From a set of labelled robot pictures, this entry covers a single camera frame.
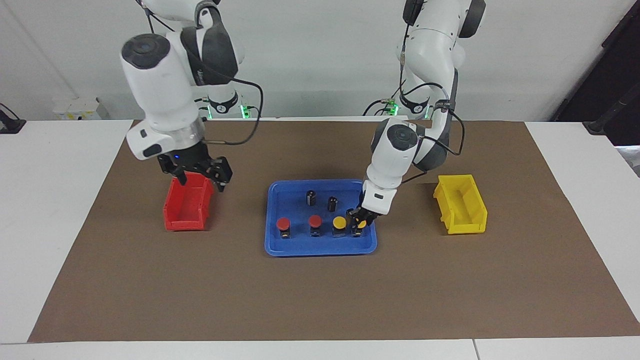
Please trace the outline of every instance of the plastic storage bin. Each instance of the plastic storage bin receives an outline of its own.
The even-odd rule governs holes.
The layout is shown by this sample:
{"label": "plastic storage bin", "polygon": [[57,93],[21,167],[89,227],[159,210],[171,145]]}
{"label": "plastic storage bin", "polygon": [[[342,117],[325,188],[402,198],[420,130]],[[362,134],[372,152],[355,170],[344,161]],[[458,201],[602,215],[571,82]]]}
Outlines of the plastic storage bin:
{"label": "plastic storage bin", "polygon": [[433,193],[440,221],[449,234],[477,234],[486,229],[487,210],[471,175],[440,175]]}
{"label": "plastic storage bin", "polygon": [[[316,192],[316,203],[307,205],[307,191]],[[334,237],[333,218],[344,216],[348,208],[360,202],[362,181],[355,179],[282,180],[269,187],[264,250],[272,256],[339,256],[370,254],[378,246],[376,224],[373,223],[359,237],[350,234]],[[328,210],[328,199],[338,198],[335,211]],[[309,217],[322,219],[320,236],[311,236]],[[291,235],[280,236],[277,221],[290,220]]]}
{"label": "plastic storage bin", "polygon": [[164,202],[164,227],[169,231],[204,230],[213,195],[211,180],[203,175],[186,172],[182,186],[173,178]]}

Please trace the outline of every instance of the black bracket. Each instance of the black bracket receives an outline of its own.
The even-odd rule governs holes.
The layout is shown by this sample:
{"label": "black bracket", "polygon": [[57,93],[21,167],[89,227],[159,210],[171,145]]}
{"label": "black bracket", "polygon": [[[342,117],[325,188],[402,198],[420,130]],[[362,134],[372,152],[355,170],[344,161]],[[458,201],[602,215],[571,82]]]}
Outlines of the black bracket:
{"label": "black bracket", "polygon": [[433,107],[433,110],[437,110],[437,109],[445,109],[445,110],[451,110],[451,111],[456,111],[456,101],[455,100],[446,100],[446,99],[442,99],[442,100],[438,100],[436,102],[436,104]]}
{"label": "black bracket", "polygon": [[229,110],[233,108],[235,104],[237,104],[237,102],[238,102],[237,92],[234,94],[231,100],[227,100],[225,102],[215,102],[215,101],[211,101],[211,99],[208,100],[209,105],[216,110],[216,113],[219,113],[219,114],[228,113]]}
{"label": "black bracket", "polygon": [[405,107],[408,108],[409,110],[411,110],[411,113],[414,114],[419,114],[421,113],[423,110],[425,110],[427,108],[427,105],[429,104],[429,100],[431,98],[428,97],[425,101],[423,102],[413,102],[409,99],[407,99],[403,94],[400,94],[400,103]]}
{"label": "black bracket", "polygon": [[589,134],[591,135],[606,135],[607,133],[604,131],[604,125],[598,124],[597,121],[583,121],[582,125],[587,129]]}
{"label": "black bracket", "polygon": [[27,120],[11,119],[3,111],[0,111],[0,122],[3,127],[0,127],[0,134],[17,134],[20,132]]}
{"label": "black bracket", "polygon": [[197,172],[210,179],[219,192],[223,192],[233,176],[227,158],[224,156],[210,158],[207,146],[203,143],[185,150],[158,155],[157,158],[162,172],[177,178],[181,185],[187,183],[185,171]]}
{"label": "black bracket", "polygon": [[364,192],[360,193],[360,202],[355,209],[347,209],[345,218],[347,220],[347,228],[351,229],[351,232],[355,232],[358,229],[358,224],[363,221],[367,222],[367,225],[373,224],[380,214],[362,207],[362,201],[364,200]]}

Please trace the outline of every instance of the white table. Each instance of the white table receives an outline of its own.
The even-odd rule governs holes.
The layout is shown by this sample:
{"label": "white table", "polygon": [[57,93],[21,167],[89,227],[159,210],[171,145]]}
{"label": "white table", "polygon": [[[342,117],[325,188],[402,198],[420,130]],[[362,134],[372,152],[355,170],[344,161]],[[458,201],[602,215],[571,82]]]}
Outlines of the white table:
{"label": "white table", "polygon": [[[23,344],[130,125],[128,120],[29,122],[19,135],[0,137],[0,359],[471,360],[477,354],[482,360],[637,359],[640,354],[640,337]],[[640,179],[606,138],[588,135],[581,124],[527,127],[638,318]]]}

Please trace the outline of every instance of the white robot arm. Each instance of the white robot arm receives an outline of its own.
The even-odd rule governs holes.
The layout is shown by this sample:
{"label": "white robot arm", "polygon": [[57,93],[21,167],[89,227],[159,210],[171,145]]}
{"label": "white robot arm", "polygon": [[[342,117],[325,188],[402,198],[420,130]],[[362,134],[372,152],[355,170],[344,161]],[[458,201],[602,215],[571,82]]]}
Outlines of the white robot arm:
{"label": "white robot arm", "polygon": [[190,7],[195,26],[171,32],[166,38],[155,34],[133,37],[122,47],[121,62],[129,87],[145,111],[145,120],[127,133],[134,155],[140,160],[157,156],[163,172],[182,184],[185,170],[199,172],[223,191],[232,171],[226,158],[209,157],[203,143],[204,125],[191,92],[193,85],[207,86],[216,94],[229,95],[228,99],[235,94],[237,100],[230,79],[244,54],[243,50],[236,52],[222,24],[218,2],[147,1],[165,19],[186,21]]}
{"label": "white robot arm", "polygon": [[423,119],[429,100],[438,100],[430,128],[394,117],[380,123],[371,144],[373,154],[360,204],[347,213],[352,229],[361,221],[371,224],[378,215],[388,214],[411,164],[426,172],[444,163],[447,150],[430,139],[449,145],[450,110],[458,87],[456,67],[464,57],[461,48],[454,51],[459,47],[456,40],[475,34],[484,8],[484,0],[406,1],[404,20],[410,30],[406,43],[403,40],[399,46],[406,80],[401,79],[397,101],[405,113]]}

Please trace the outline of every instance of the yellow button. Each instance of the yellow button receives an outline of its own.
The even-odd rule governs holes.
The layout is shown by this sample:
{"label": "yellow button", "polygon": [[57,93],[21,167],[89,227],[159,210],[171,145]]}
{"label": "yellow button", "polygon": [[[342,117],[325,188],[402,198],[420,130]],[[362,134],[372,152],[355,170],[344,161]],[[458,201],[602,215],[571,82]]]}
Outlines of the yellow button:
{"label": "yellow button", "polygon": [[340,230],[347,227],[347,219],[343,217],[335,217],[333,218],[333,227]]}

